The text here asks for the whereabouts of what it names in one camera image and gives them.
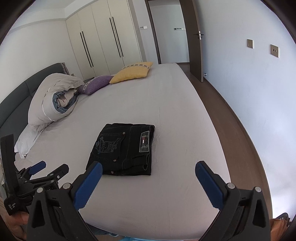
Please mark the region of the person's left hand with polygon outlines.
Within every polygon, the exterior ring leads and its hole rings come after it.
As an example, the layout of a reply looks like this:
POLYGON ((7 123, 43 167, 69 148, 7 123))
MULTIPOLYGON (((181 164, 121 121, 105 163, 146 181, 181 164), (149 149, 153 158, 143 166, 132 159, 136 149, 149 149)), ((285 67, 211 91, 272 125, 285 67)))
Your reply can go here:
POLYGON ((1 198, 1 217, 4 220, 8 230, 17 240, 27 240, 27 233, 23 226, 28 224, 29 214, 26 212, 18 212, 13 215, 8 215, 5 209, 3 199, 1 198))

